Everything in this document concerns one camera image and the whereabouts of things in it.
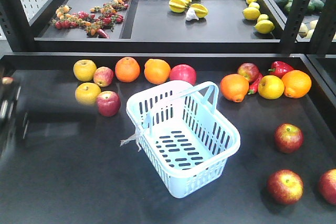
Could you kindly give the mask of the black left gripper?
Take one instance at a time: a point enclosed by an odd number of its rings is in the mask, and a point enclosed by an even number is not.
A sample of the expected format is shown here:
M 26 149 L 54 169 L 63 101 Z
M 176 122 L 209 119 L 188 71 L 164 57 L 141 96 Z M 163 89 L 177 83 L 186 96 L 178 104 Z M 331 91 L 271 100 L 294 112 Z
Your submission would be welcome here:
M 3 85 L 1 79 L 1 156 L 14 148 L 17 135 L 16 109 L 22 86 L 19 79 L 13 79 L 9 85 Z

